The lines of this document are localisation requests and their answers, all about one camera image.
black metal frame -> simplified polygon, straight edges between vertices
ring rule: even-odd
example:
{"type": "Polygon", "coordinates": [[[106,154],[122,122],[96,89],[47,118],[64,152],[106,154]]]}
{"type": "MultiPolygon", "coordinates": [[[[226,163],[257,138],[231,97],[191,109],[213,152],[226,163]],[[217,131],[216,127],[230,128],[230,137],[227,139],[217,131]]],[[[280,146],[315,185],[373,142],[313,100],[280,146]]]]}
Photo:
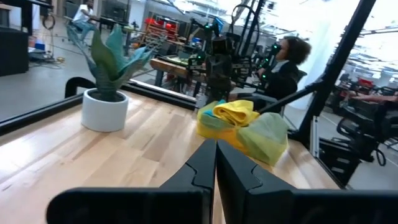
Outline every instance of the black metal frame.
{"type": "MultiPolygon", "coordinates": [[[[341,39],[339,47],[331,61],[331,64],[327,66],[327,69],[322,75],[322,77],[315,83],[309,85],[304,90],[298,91],[296,94],[288,96],[277,103],[274,103],[271,106],[268,106],[263,110],[269,111],[275,107],[281,107],[286,105],[287,103],[293,102],[309,93],[315,91],[315,96],[313,97],[312,103],[308,109],[307,114],[303,120],[302,125],[300,126],[298,131],[289,131],[289,138],[300,141],[304,146],[308,147],[310,145],[310,127],[311,122],[314,116],[319,116],[321,110],[323,109],[325,102],[328,98],[328,95],[332,91],[334,83],[338,78],[338,75],[345,64],[348,55],[353,48],[356,39],[358,38],[361,29],[368,18],[368,15],[373,8],[373,5],[376,0],[361,0],[358,4],[358,7],[349,22],[349,25],[346,29],[346,32],[341,39]]],[[[0,121],[0,135],[10,133],[19,128],[23,128],[24,126],[30,125],[34,122],[38,122],[42,119],[45,119],[49,116],[52,116],[56,113],[59,113],[63,110],[69,109],[73,106],[76,106],[82,102],[83,95],[76,95],[76,90],[78,87],[91,88],[93,87],[93,83],[88,80],[84,80],[81,78],[76,78],[73,81],[68,82],[66,90],[65,90],[65,98],[62,101],[53,103],[48,106],[44,106],[40,109],[30,111],[28,113],[24,113],[19,116],[15,116],[13,118],[6,119],[4,121],[0,121]]],[[[181,96],[173,95],[171,93],[167,93],[165,91],[158,90],[156,88],[150,88],[148,86],[141,85],[137,82],[130,82],[127,85],[122,87],[122,90],[130,91],[132,93],[137,93],[139,95],[143,95],[149,98],[153,98],[159,101],[164,101],[166,103],[170,103],[172,105],[180,106],[189,110],[195,109],[195,102],[193,100],[186,99],[181,96]]],[[[328,141],[326,139],[320,140],[320,148],[333,148],[337,151],[345,152],[346,148],[344,146],[340,146],[335,142],[328,141]]],[[[324,160],[318,159],[321,165],[325,165],[324,160]]],[[[353,159],[353,163],[359,163],[359,159],[353,159]]],[[[336,179],[333,170],[330,164],[326,164],[326,171],[336,180],[336,182],[340,185],[340,187],[346,184],[345,181],[340,183],[339,180],[336,179]]]]}

gray floor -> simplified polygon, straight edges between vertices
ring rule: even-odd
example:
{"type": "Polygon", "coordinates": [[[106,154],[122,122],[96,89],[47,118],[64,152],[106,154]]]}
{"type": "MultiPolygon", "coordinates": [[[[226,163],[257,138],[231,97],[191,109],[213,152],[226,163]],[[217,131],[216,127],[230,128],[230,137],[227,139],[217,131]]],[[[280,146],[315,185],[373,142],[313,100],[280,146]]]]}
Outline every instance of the gray floor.
{"type": "MultiPolygon", "coordinates": [[[[104,30],[103,38],[105,39],[108,34],[109,32],[104,30]]],[[[61,20],[58,20],[54,35],[54,57],[63,57],[65,62],[56,66],[32,67],[24,74],[0,77],[0,105],[2,105],[0,120],[62,100],[65,84],[71,77],[84,77],[93,80],[84,57],[73,44],[64,38],[66,32],[61,20]]],[[[48,32],[40,30],[38,36],[46,43],[51,43],[48,32]]],[[[135,79],[142,82],[153,82],[155,71],[151,71],[150,65],[145,65],[145,70],[149,72],[139,75],[135,79]]],[[[289,106],[285,108],[285,119],[292,129],[300,126],[304,114],[305,111],[302,110],[296,110],[289,106]]],[[[340,119],[336,115],[323,112],[318,120],[319,135],[326,139],[338,137],[336,124],[340,119]]],[[[387,166],[380,167],[377,163],[362,163],[349,183],[352,188],[398,189],[398,153],[386,149],[384,146],[381,146],[381,149],[386,153],[387,166]]]]}

woman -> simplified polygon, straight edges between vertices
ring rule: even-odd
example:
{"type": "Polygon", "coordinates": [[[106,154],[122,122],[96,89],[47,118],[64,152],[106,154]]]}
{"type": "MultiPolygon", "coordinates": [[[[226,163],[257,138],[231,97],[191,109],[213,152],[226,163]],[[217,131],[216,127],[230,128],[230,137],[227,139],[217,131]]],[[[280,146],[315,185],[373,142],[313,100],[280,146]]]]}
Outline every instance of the woman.
{"type": "Polygon", "coordinates": [[[281,50],[275,56],[276,65],[267,70],[260,68],[256,74],[267,77],[267,84],[264,92],[238,93],[231,94],[229,101],[241,98],[250,99],[254,102],[254,110],[259,110],[266,106],[267,102],[259,95],[265,95],[277,100],[297,91],[297,83],[300,80],[298,65],[303,63],[311,52],[311,45],[298,37],[284,37],[280,41],[281,50]]]}

metal pole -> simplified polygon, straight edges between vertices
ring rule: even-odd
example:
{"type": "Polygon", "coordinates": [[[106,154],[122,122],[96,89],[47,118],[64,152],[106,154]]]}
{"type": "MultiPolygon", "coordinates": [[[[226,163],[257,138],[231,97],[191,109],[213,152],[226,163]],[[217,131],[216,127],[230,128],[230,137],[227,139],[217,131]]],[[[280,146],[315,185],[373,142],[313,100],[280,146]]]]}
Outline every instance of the metal pole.
{"type": "Polygon", "coordinates": [[[251,42],[251,37],[253,36],[253,32],[254,32],[254,28],[256,28],[256,25],[259,23],[259,14],[261,12],[261,5],[263,5],[266,2],[266,0],[259,0],[259,4],[257,5],[257,9],[254,12],[254,18],[253,18],[253,22],[251,23],[250,29],[249,29],[249,33],[248,36],[246,37],[246,42],[244,43],[241,55],[246,55],[246,53],[248,52],[248,48],[251,42]]]}
{"type": "Polygon", "coordinates": [[[335,85],[341,69],[347,61],[351,49],[354,47],[356,39],[361,33],[375,2],[376,0],[360,0],[345,33],[341,38],[340,44],[337,47],[331,63],[327,66],[325,74],[321,77],[323,84],[315,93],[311,105],[305,114],[304,120],[298,129],[297,134],[300,136],[303,144],[308,144],[311,121],[314,116],[319,116],[323,107],[325,107],[325,102],[335,85]]]}

person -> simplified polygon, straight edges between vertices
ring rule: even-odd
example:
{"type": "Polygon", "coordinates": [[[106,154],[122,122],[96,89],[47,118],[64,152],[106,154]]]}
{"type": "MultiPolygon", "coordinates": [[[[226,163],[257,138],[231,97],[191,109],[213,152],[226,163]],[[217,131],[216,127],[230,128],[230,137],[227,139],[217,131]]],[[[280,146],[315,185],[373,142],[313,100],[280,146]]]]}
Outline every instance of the person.
{"type": "Polygon", "coordinates": [[[84,42],[89,31],[96,29],[93,21],[98,20],[93,15],[93,0],[87,0],[86,4],[81,4],[72,20],[73,25],[81,29],[80,41],[84,42]]]}
{"type": "Polygon", "coordinates": [[[234,101],[244,98],[254,102],[254,110],[266,106],[263,100],[265,95],[280,100],[297,91],[297,83],[301,79],[302,72],[297,68],[302,64],[311,52],[311,45],[306,41],[293,36],[284,37],[280,42],[280,51],[275,56],[276,65],[268,68],[260,68],[256,74],[267,77],[267,84],[263,93],[238,93],[230,94],[228,100],[234,101]]]}

